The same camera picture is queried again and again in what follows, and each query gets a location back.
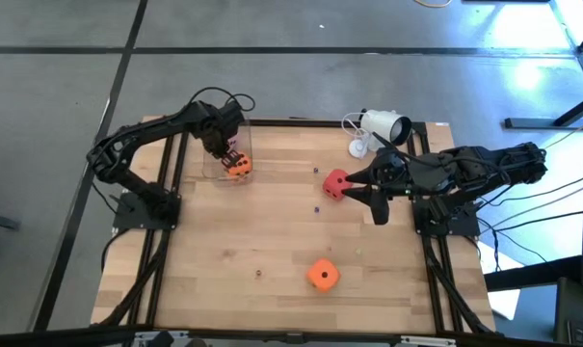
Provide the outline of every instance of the table leg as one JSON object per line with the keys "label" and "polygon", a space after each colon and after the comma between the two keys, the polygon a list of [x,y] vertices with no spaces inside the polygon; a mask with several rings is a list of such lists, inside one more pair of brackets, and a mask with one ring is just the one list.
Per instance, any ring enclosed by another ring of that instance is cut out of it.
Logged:
{"label": "table leg", "polygon": [[565,277],[580,282],[582,255],[484,275],[489,292],[555,283]]}

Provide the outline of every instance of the red die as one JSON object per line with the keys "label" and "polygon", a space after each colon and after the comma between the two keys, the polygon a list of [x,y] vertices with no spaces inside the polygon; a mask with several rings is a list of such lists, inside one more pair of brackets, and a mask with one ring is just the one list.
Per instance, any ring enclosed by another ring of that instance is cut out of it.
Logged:
{"label": "red die", "polygon": [[353,186],[353,183],[345,180],[346,176],[347,173],[340,169],[332,171],[323,182],[323,191],[334,200],[342,200],[345,197],[342,190]]}

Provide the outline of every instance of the white cable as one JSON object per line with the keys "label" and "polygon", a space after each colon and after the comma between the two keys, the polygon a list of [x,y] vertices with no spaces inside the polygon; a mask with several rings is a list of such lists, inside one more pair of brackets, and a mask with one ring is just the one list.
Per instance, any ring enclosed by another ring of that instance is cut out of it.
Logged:
{"label": "white cable", "polygon": [[[342,120],[340,120],[340,126],[342,130],[347,133],[347,135],[352,136],[354,139],[349,143],[349,154],[356,157],[357,159],[361,159],[366,155],[368,152],[368,141],[370,140],[370,133],[366,129],[358,128],[351,120],[349,120],[349,116],[351,115],[362,115],[362,113],[354,112],[345,115]],[[355,133],[350,133],[345,128],[345,122],[351,124],[351,126],[356,130]]]}
{"label": "white cable", "polygon": [[577,129],[573,130],[571,133],[569,133],[568,135],[566,135],[566,136],[562,137],[561,139],[559,139],[559,140],[557,140],[557,141],[553,142],[552,144],[550,144],[550,145],[548,145],[548,146],[544,147],[543,149],[549,149],[550,147],[553,147],[554,145],[556,145],[556,144],[560,143],[561,141],[565,140],[565,139],[566,139],[566,138],[568,138],[569,136],[571,136],[571,135],[573,135],[573,134],[577,133],[578,131],[580,131],[580,130],[582,130],[582,129],[583,129],[583,125],[582,125],[582,126],[580,126],[580,127],[579,127],[579,128],[577,128]]}
{"label": "white cable", "polygon": [[[340,120],[340,127],[342,127],[342,130],[344,132],[346,132],[347,135],[352,136],[355,139],[358,139],[358,138],[361,138],[362,136],[368,134],[368,131],[366,131],[362,128],[356,127],[356,125],[353,124],[353,122],[351,120],[349,120],[349,118],[348,118],[349,116],[355,116],[355,115],[363,115],[363,113],[362,112],[352,112],[350,114],[346,114],[342,118],[342,120]],[[355,134],[350,133],[349,130],[347,130],[347,128],[345,128],[345,121],[348,122],[349,124],[351,124],[351,126],[353,126],[353,128],[356,130]]]}
{"label": "white cable", "polygon": [[[512,219],[513,219],[513,218],[515,218],[515,217],[519,217],[519,216],[521,216],[521,215],[523,215],[523,214],[526,214],[526,213],[528,213],[528,212],[535,211],[535,210],[536,210],[536,209],[538,209],[538,208],[546,207],[546,206],[548,206],[548,205],[551,205],[551,204],[553,204],[553,203],[555,203],[555,202],[558,202],[558,201],[560,201],[560,200],[563,200],[563,199],[565,199],[565,198],[569,198],[569,197],[571,197],[572,195],[574,195],[574,194],[576,194],[576,193],[578,193],[578,192],[581,192],[581,191],[583,191],[583,187],[582,187],[582,188],[580,188],[580,189],[578,189],[578,190],[576,190],[576,191],[573,191],[573,192],[571,192],[571,193],[569,193],[569,194],[567,194],[567,195],[565,195],[565,196],[563,196],[563,197],[560,197],[560,198],[559,198],[559,199],[557,199],[557,200],[553,200],[553,201],[551,201],[551,202],[547,202],[547,203],[541,204],[541,205],[539,205],[539,206],[537,206],[537,207],[529,208],[528,210],[525,210],[525,211],[522,211],[522,212],[520,212],[520,213],[517,213],[517,214],[515,214],[515,215],[514,215],[514,216],[512,216],[512,217],[506,218],[506,219],[504,219],[503,221],[501,221],[501,222],[499,222],[499,223],[497,223],[497,224],[495,224],[495,225],[492,225],[492,227],[497,227],[497,226],[500,226],[500,225],[502,225],[503,223],[505,223],[505,222],[507,222],[507,221],[510,221],[510,220],[512,220]],[[480,233],[484,233],[484,232],[486,232],[486,231],[488,231],[488,230],[490,230],[490,228],[489,228],[489,227],[488,227],[488,228],[486,228],[486,229],[484,229],[484,230],[483,230],[482,232],[480,232]]]}

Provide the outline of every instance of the black mounting plate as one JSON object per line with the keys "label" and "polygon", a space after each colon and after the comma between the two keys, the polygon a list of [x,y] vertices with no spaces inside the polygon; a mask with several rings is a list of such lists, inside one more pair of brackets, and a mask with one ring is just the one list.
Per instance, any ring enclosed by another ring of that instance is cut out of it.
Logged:
{"label": "black mounting plate", "polygon": [[459,213],[457,218],[452,218],[446,224],[433,224],[430,219],[428,200],[414,199],[412,203],[415,231],[420,235],[445,236],[478,236],[480,228],[477,225],[475,212],[465,211]]}
{"label": "black mounting plate", "polygon": [[172,213],[167,219],[150,217],[146,204],[135,193],[123,193],[119,196],[118,213],[114,219],[114,227],[118,229],[147,228],[172,230],[177,226],[181,197],[173,205]]}

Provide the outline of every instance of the transparent container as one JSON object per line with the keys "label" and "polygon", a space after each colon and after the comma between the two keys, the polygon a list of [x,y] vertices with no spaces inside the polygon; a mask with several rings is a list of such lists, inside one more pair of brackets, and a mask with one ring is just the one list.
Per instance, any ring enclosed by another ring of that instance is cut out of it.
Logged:
{"label": "transparent container", "polygon": [[229,139],[229,150],[235,150],[240,155],[241,163],[230,171],[226,169],[220,159],[214,158],[208,152],[203,152],[203,177],[215,181],[232,184],[245,184],[252,181],[252,137],[251,122],[246,118],[238,127],[237,135]]}

